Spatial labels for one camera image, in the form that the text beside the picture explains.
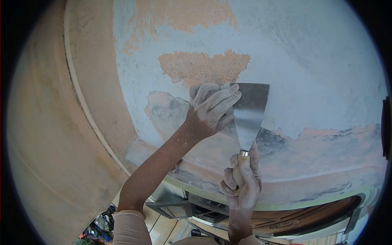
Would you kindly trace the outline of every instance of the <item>peeling paint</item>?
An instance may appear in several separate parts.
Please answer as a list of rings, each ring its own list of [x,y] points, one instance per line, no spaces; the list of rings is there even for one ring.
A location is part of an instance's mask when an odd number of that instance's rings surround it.
[[[217,83],[223,85],[235,82],[240,73],[250,62],[249,54],[236,54],[228,49],[212,58],[206,53],[174,52],[162,54],[158,58],[163,74],[171,77],[173,83],[182,81],[182,85],[190,88],[200,83]]]
[[[166,141],[184,122],[189,102],[158,91],[151,92],[147,99],[146,114]],[[375,123],[345,131],[305,128],[297,139],[261,128],[256,142],[264,182],[300,180],[372,166],[384,169],[386,163],[382,158],[380,126]],[[236,131],[230,126],[203,140],[185,159],[221,175],[238,147]]]
[[[197,25],[208,29],[209,25],[219,25],[225,21],[237,29],[237,21],[227,0],[136,0],[134,14],[128,19],[128,27],[133,26],[131,37],[125,42],[123,52],[132,55],[139,50],[139,42],[145,38],[158,40],[157,26],[167,24],[175,31],[193,33]]]

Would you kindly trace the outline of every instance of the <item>carved wooden door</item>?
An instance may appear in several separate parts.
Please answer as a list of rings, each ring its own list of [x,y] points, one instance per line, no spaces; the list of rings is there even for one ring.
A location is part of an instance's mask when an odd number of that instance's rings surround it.
[[[361,198],[352,196],[339,201],[303,209],[284,211],[254,211],[252,227],[264,233],[279,233],[294,231],[307,226],[315,227],[323,221],[336,219],[353,210],[360,203]]]

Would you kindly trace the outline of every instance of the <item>dusty hand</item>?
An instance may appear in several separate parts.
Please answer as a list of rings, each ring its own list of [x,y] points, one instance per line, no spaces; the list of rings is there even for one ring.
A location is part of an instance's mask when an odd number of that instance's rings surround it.
[[[183,126],[188,136],[202,140],[227,127],[234,119],[233,113],[225,115],[241,97],[238,84],[220,90],[215,83],[195,85],[189,90],[191,104]]]
[[[238,162],[238,154],[230,157],[230,165],[235,168],[240,165],[241,174],[245,180],[245,186],[241,189],[239,196],[234,196],[233,190],[237,187],[233,179],[233,169],[226,168],[224,180],[221,182],[223,192],[226,194],[226,200],[229,208],[236,211],[252,212],[256,206],[261,192],[261,171],[259,151],[256,142],[250,149],[250,162]]]

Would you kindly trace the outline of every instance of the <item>wall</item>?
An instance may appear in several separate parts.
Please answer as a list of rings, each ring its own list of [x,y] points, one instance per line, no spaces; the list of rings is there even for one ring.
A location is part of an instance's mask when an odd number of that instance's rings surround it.
[[[22,205],[46,244],[71,244],[111,203],[127,174],[80,107],[64,48],[65,1],[43,14],[10,91],[7,142]]]
[[[129,166],[181,125],[192,84],[254,82],[270,84],[257,137],[260,202],[315,205],[383,183],[383,69],[345,2],[115,0],[113,11],[118,77],[138,133]],[[224,199],[219,182],[238,150],[230,127],[198,144],[168,179]]]
[[[70,60],[89,112],[124,161],[136,131],[118,81],[113,38],[113,1],[67,1]]]

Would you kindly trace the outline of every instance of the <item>arm sleeve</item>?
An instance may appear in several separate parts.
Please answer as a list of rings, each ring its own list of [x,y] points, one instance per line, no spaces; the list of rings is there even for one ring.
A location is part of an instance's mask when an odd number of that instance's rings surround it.
[[[260,242],[254,235],[250,235],[244,239],[241,239],[238,245],[260,245]]]
[[[112,214],[114,219],[113,245],[152,245],[143,215],[134,210]]]

